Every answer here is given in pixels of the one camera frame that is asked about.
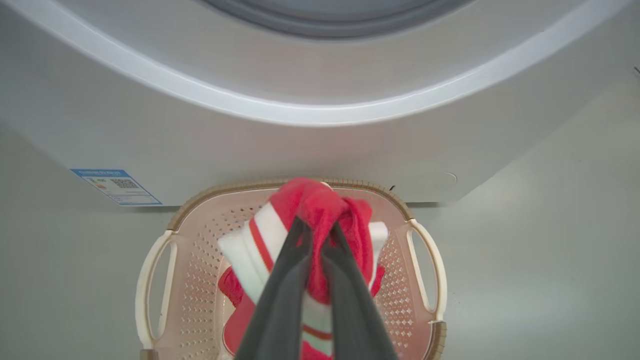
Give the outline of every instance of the floor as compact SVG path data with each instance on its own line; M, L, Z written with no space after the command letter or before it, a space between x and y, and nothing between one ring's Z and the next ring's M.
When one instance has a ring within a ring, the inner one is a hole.
M612 86L452 204L416 204L449 281L444 359L637 359L640 95ZM137 359L142 261L175 209L123 209L0 127L0 358Z

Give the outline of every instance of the basket handle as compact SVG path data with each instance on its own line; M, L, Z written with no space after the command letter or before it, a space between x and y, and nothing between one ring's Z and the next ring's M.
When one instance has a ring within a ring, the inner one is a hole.
M160 336L164 331L164 323L166 321L166 313L168 307L168 296L171 293L171 280L173 279L173 268L175 267L176 246L171 241L174 234L172 230L167 230L160 236L149 250L145 262L142 264L140 276L138 277L138 285L136 287L136 328L138 329L138 337L142 342L143 349L153 349L158 339L151 331L151 320L149 318L149 293L151 291L151 281L154 276L157 262L167 245L172 246L171 259L167 272L167 283L164 286L164 299L160 315Z
M427 229L424 228L418 221L415 219L410 219L407 221L410 228L407 231L407 243L409 245L409 251L411 252L411 260L413 262L413 269L415 271L415 276L418 279L418 286L420 287L420 295L422 297L422 302L424 304L425 309L430 313L434 314L435 321L442 321L444 311L447 309L447 275L444 270L444 263L442 262L442 256L440 256L440 252L438 251L438 247L436 246L435 241L431 235L427 232ZM429 300L427 299L426 291L424 290L424 282L422 280L422 275L420 274L420 266L418 264L418 259L415 255L415 249L413 248L413 241L410 237L411 231L415 230L418 235L422 238L422 241L426 245L429 250L429 255L431 256L431 262L433 263L433 268L436 275L436 306L434 309L429 308Z

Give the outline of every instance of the qr code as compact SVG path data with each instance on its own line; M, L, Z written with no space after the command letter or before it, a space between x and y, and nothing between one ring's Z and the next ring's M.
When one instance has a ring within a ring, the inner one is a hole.
M121 189L137 189L139 186L129 179L109 179Z

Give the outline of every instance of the red cloth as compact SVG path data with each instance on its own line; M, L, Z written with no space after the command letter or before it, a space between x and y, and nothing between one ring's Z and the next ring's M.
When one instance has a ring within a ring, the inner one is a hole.
M330 302L320 250L336 221L342 228L365 283L369 284L374 264L369 234L371 208L366 201L340 197L325 184L305 178L289 181L269 201L287 229L291 228L297 215L313 230L313 257L307 283L312 298L323 304Z
M361 270L365 283L371 282L373 274L373 249L369 234L371 208L364 200L342 198L326 185L311 179L295 179L281 187L270 198L286 229L290 229L295 216L300 217L313 230L312 268L307 291L318 302L330 303L328 284L324 276L320 257L321 247L334 223L340 227L351 248L356 264ZM372 296L380 290L385 268L378 266L376 278L371 288ZM218 288L236 307L224 330L227 350L235 354L246 327L249 324L255 304L246 296L240 282L231 268L224 271L218 281ZM330 356L303 344L304 360L327 360Z

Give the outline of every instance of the basket hole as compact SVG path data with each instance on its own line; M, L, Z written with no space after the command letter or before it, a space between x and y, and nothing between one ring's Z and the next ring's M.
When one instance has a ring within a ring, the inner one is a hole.
M416 230L411 229L407 235L410 248L413 249L415 260L417 260L418 268L414 268L415 275L418 278L418 282L424 285L424 289L420 289L422 302L428 311L434 311L438 296L438 283L436 281L435 266L431 260L431 253Z

